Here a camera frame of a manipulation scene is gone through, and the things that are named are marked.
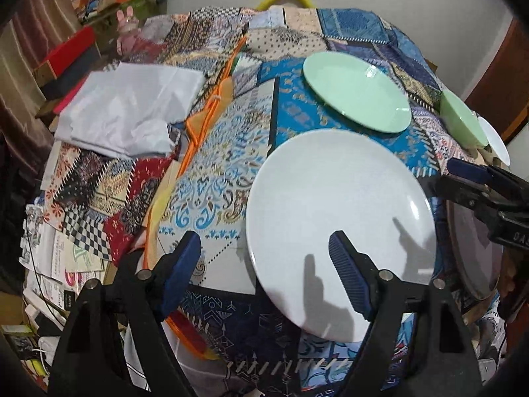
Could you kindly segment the striped brown curtain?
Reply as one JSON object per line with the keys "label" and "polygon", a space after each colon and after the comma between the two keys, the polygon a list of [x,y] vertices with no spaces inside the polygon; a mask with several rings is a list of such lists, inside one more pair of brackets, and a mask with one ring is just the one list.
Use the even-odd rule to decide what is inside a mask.
{"label": "striped brown curtain", "polygon": [[33,71],[80,29],[71,0],[19,0],[1,27],[1,138],[33,175],[53,144],[48,128],[35,118],[46,99]]}

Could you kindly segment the round metal tray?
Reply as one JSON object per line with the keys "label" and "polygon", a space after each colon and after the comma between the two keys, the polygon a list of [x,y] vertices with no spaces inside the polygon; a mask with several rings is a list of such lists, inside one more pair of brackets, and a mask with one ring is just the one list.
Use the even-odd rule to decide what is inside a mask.
{"label": "round metal tray", "polygon": [[488,238],[488,229],[473,211],[447,201],[447,223],[456,266],[466,291],[484,300],[497,288],[503,247]]}

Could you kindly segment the large white plate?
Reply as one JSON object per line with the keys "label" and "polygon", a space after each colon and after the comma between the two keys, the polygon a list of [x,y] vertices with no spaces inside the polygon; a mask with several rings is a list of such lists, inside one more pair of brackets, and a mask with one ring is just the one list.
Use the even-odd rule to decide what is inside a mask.
{"label": "large white plate", "polygon": [[347,130],[299,134],[257,173],[247,201],[248,251],[266,295],[292,323],[324,340],[360,342],[369,324],[329,254],[337,230],[407,282],[426,283],[434,273],[432,211],[403,162]]}

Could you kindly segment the white bowl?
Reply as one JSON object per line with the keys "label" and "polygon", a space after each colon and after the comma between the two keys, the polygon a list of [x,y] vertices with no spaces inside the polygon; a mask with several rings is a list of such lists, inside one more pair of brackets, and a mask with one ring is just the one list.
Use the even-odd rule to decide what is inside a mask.
{"label": "white bowl", "polygon": [[503,164],[509,166],[511,164],[509,151],[500,134],[484,117],[479,116],[478,121],[480,123],[481,129],[484,131],[484,134],[487,137],[490,150],[493,152],[493,155]]}

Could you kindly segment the light green bowl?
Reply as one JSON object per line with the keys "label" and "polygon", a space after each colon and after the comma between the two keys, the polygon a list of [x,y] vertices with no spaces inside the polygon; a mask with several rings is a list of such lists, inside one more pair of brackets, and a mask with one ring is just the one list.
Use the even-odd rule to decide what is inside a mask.
{"label": "light green bowl", "polygon": [[441,93],[439,114],[447,131],[464,149],[482,149],[489,144],[477,116],[449,89]]}

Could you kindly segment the red rectangular box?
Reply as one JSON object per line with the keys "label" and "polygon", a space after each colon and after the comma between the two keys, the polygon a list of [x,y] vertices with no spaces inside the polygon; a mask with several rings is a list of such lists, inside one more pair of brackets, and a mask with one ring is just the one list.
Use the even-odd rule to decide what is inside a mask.
{"label": "red rectangular box", "polygon": [[95,40],[92,27],[85,26],[54,48],[33,70],[37,85],[43,86],[57,80],[83,52],[95,44]]}

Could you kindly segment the orange cloth strip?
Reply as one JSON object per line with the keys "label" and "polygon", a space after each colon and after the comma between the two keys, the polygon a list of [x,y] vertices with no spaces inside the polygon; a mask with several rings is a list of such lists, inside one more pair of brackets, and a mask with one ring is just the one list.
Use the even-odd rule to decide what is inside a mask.
{"label": "orange cloth strip", "polygon": [[185,173],[185,170],[191,163],[194,155],[204,143],[209,130],[220,118],[226,107],[229,106],[229,104],[231,104],[233,101],[234,87],[230,73],[236,57],[244,47],[246,40],[247,34],[245,34],[240,39],[238,45],[235,47],[234,52],[223,67],[220,81],[213,88],[213,91],[208,97],[203,109],[200,112],[194,114],[194,116],[190,116],[185,122],[185,129],[189,136],[190,143],[185,153],[185,157],[180,164],[178,177],[181,177]]}

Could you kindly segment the pink bunny toy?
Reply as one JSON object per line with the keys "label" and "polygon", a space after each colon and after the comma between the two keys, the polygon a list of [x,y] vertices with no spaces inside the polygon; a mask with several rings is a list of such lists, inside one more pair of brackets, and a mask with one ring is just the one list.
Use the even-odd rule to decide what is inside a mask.
{"label": "pink bunny toy", "polygon": [[128,56],[141,33],[140,21],[135,16],[132,5],[128,5],[125,10],[117,10],[117,54],[120,57]]}

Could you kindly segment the patchwork patterned bedspread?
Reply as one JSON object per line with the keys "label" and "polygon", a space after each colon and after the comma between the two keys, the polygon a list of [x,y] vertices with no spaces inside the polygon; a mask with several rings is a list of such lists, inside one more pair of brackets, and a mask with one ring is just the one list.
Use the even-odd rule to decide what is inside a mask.
{"label": "patchwork patterned bedspread", "polygon": [[267,154],[291,137],[360,126],[325,106],[302,77],[304,59],[332,50],[361,58],[388,75],[410,99],[412,122],[400,134],[371,132],[418,178],[443,174],[449,159],[477,162],[438,115],[443,91],[420,50],[397,27],[360,9],[275,6],[264,12],[205,7],[189,15],[147,20],[130,64],[155,63],[201,71],[206,79],[191,112],[200,112],[223,67],[247,34],[231,70],[233,101],[209,130],[153,220],[155,246],[145,265],[173,249],[188,230],[203,252],[179,321],[198,331],[240,378],[272,396],[331,396],[344,380],[357,343],[301,331],[257,287],[245,240],[247,198]]}

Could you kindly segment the light green plate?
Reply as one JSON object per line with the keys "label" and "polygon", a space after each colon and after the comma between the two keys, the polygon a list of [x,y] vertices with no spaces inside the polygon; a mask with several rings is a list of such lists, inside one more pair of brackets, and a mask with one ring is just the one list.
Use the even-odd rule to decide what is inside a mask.
{"label": "light green plate", "polygon": [[347,119],[384,134],[398,134],[412,121],[409,101],[377,67],[351,55],[325,51],[306,58],[306,83]]}

